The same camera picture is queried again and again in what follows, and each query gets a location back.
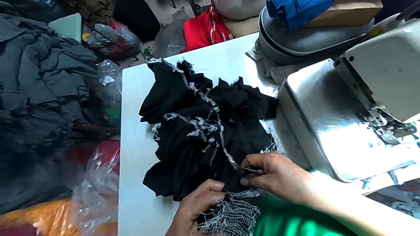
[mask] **gray cloth pile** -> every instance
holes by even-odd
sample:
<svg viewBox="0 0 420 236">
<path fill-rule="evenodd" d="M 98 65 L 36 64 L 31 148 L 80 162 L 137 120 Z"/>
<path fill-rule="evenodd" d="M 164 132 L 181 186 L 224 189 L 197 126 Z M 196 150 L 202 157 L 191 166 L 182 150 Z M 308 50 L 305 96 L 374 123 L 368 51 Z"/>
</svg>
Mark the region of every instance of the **gray cloth pile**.
<svg viewBox="0 0 420 236">
<path fill-rule="evenodd" d="M 92 121 L 95 55 L 0 1 L 0 214 L 71 196 L 73 123 Z"/>
<path fill-rule="evenodd" d="M 43 22 L 0 14 L 1 145 L 24 152 L 87 123 L 84 80 L 98 79 L 96 59 Z"/>
</svg>

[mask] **green shirt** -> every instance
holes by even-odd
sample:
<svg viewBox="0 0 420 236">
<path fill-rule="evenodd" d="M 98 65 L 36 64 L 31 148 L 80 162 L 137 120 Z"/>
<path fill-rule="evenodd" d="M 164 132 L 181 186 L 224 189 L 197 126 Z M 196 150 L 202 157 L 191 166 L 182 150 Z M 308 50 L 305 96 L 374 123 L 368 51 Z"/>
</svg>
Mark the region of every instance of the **green shirt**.
<svg viewBox="0 0 420 236">
<path fill-rule="evenodd" d="M 331 216 L 274 195 L 261 196 L 254 236 L 354 236 Z"/>
</svg>

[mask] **fingernail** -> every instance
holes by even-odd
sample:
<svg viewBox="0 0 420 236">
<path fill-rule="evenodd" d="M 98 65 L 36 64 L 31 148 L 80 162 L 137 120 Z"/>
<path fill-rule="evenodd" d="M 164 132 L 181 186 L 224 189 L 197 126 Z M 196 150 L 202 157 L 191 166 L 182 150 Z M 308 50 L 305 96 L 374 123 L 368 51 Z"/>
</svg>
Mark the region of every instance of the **fingernail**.
<svg viewBox="0 0 420 236">
<path fill-rule="evenodd" d="M 248 186 L 248 179 L 245 177 L 242 177 L 241 180 L 239 181 L 243 186 Z"/>
</svg>

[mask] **red bag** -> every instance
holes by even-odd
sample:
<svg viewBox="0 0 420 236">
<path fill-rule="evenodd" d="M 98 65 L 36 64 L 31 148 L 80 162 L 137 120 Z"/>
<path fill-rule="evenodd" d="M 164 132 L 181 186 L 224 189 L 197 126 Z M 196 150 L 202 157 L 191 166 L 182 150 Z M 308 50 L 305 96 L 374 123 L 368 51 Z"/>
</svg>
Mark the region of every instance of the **red bag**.
<svg viewBox="0 0 420 236">
<path fill-rule="evenodd" d="M 206 12 L 187 20 L 184 24 L 184 40 L 188 52 L 216 43 L 233 39 L 231 32 L 223 23 L 222 16 L 210 6 Z"/>
</svg>

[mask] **white table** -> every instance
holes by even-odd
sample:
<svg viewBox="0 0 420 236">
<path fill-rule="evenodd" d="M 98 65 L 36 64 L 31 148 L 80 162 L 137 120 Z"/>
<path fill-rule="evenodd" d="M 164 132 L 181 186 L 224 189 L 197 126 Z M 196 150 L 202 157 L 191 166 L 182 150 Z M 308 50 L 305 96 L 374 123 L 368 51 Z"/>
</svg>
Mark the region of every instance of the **white table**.
<svg viewBox="0 0 420 236">
<path fill-rule="evenodd" d="M 196 73 L 204 73 L 206 77 L 213 80 L 214 86 L 217 85 L 219 77 L 231 83 L 241 76 L 244 78 L 244 84 L 259 87 L 263 94 L 274 97 L 279 85 L 273 80 L 258 78 L 254 61 L 245 55 L 245 52 L 254 46 L 257 38 L 258 33 L 255 33 L 175 55 L 165 60 L 172 64 L 183 59 L 187 60 L 193 64 Z M 152 139 L 150 125 L 146 122 L 141 123 L 139 116 L 140 106 L 154 82 L 154 74 L 146 64 L 123 70 L 119 236 L 164 235 L 179 206 L 179 202 L 174 202 L 172 197 L 156 197 L 152 190 L 142 184 L 146 171 L 158 162 L 155 156 L 158 145 Z M 275 120 L 263 121 L 262 124 L 266 130 L 272 131 L 279 152 L 299 166 L 305 169 L 310 168 L 305 154 L 280 109 L 277 111 Z M 419 171 L 413 167 L 400 172 L 404 172 L 399 178 L 401 181 L 420 177 L 414 175 L 414 172 Z M 373 190 L 393 184 L 386 173 L 378 175 L 376 179 L 378 180 L 373 178 L 374 187 L 371 187 Z M 360 181 L 347 185 L 354 188 L 356 192 L 371 191 L 362 190 L 363 183 Z"/>
</svg>

